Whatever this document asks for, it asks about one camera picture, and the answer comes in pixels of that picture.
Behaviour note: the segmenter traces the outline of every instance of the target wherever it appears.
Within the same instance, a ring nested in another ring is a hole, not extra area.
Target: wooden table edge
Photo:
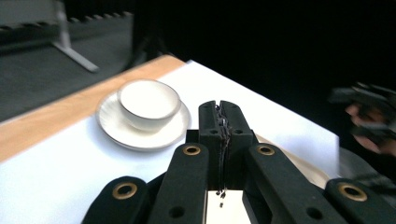
[[[111,92],[138,78],[158,79],[185,63],[163,55],[82,91],[0,123],[0,162],[92,115]]]

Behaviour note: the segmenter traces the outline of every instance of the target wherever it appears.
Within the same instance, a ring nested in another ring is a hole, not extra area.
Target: white tablecloth
[[[255,133],[338,176],[338,137],[310,120],[195,62],[160,81],[190,110],[191,129],[198,128],[200,104],[229,101],[241,107]],[[132,151],[112,142],[92,115],[0,163],[0,223],[79,223],[109,181],[123,175],[150,181],[166,171],[183,142]]]

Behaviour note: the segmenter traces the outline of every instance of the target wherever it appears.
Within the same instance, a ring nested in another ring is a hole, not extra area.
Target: gold rim
[[[268,146],[265,146],[265,147],[263,147],[263,146],[258,146],[258,147],[257,147],[257,151],[258,151],[259,153],[261,153],[262,155],[264,155],[264,156],[272,156],[272,155],[275,154],[274,149],[271,148],[271,147],[268,147]]]
[[[119,183],[113,189],[113,197],[118,200],[125,200],[134,196],[137,192],[137,185],[131,182]]]
[[[186,155],[189,156],[195,156],[198,155],[201,152],[201,149],[198,147],[184,147],[183,152]]]
[[[341,194],[350,200],[356,202],[365,202],[367,200],[367,194],[362,189],[354,185],[340,183],[338,184],[338,190],[340,190]]]

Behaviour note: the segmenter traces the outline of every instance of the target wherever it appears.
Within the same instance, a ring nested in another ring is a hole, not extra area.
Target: white cup
[[[177,92],[151,79],[138,79],[122,86],[118,100],[123,116],[136,129],[155,132],[165,126],[180,109]]]

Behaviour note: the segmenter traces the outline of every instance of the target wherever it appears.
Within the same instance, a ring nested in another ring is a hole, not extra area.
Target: metal stand
[[[98,72],[99,71],[98,66],[91,63],[90,61],[88,61],[86,58],[84,58],[83,56],[81,56],[79,53],[77,53],[71,48],[69,31],[67,28],[67,17],[64,12],[64,3],[62,1],[60,0],[55,1],[55,11],[56,11],[56,18],[59,22],[59,27],[60,27],[60,31],[59,31],[60,41],[53,42],[52,44],[57,49],[59,49],[61,52],[69,56],[75,62],[79,63],[88,71],[93,73]]]

